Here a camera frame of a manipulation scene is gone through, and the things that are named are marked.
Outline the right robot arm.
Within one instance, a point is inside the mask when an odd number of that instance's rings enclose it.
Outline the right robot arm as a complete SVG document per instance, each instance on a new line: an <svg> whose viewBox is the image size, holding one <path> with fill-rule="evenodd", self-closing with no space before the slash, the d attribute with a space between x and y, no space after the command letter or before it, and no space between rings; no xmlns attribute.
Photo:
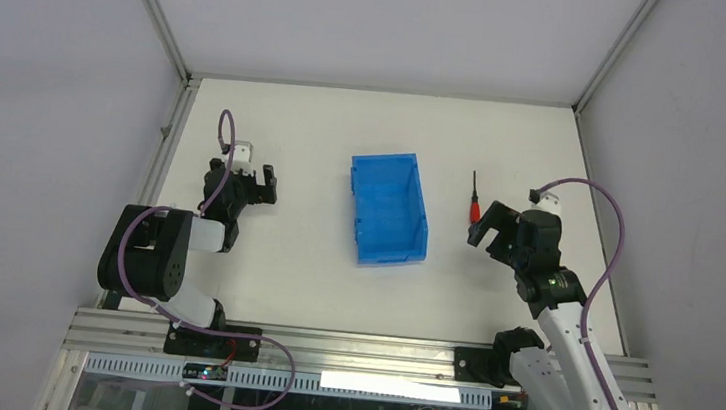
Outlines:
<svg viewBox="0 0 726 410"><path fill-rule="evenodd" d="M593 341L581 281L561 264L561 218L496 201L470 226L468 243L478 245L489 230L497 235L487 253L513 270L539 328L497 333L486 379L497 387L518 384L537 410L632 410Z"/></svg>

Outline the red handled screwdriver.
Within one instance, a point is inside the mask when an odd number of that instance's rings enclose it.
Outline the red handled screwdriver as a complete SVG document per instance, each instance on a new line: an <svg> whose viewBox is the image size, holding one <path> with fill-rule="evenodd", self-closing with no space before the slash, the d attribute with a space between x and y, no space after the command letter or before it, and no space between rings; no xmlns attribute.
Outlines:
<svg viewBox="0 0 726 410"><path fill-rule="evenodd" d="M477 172L474 170L473 170L472 178L473 178L473 184L472 184L469 220L470 220L471 224L475 224L481 218L481 210L480 210L480 203L479 203L479 198L478 198L479 194L477 191Z"/></svg>

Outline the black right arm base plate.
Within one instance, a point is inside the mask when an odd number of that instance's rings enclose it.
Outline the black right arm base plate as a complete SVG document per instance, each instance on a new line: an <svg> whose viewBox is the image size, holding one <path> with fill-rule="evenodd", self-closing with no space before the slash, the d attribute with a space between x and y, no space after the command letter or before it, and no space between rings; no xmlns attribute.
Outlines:
<svg viewBox="0 0 726 410"><path fill-rule="evenodd" d="M459 346L454 348L453 355L456 381L485 383L496 388L508 383L502 361L493 348Z"/></svg>

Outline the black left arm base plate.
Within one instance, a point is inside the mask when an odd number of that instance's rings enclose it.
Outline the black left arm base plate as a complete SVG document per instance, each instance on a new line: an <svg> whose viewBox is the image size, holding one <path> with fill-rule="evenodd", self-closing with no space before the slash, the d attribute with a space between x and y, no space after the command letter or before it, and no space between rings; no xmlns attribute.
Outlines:
<svg viewBox="0 0 726 410"><path fill-rule="evenodd" d="M239 337L226 338L206 335L185 327L174 328L171 324L162 350L165 354L191 356L194 358L224 360L233 357L240 362L256 362L260 351L262 329L256 326L227 326L226 332L236 333Z"/></svg>

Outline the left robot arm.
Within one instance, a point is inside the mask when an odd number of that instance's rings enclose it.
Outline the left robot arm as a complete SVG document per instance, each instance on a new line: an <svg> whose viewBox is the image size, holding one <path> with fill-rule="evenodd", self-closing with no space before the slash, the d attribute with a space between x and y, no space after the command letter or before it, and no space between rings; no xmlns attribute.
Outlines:
<svg viewBox="0 0 726 410"><path fill-rule="evenodd" d="M204 175L206 211L126 205L97 267L103 289L133 297L189 328L187 341L204 357L218 355L226 344L223 305L185 279L187 255L193 251L228 253L240 234L238 218L248 205L277 202L274 167L262 166L264 181L251 166L226 175L223 159L213 158Z"/></svg>

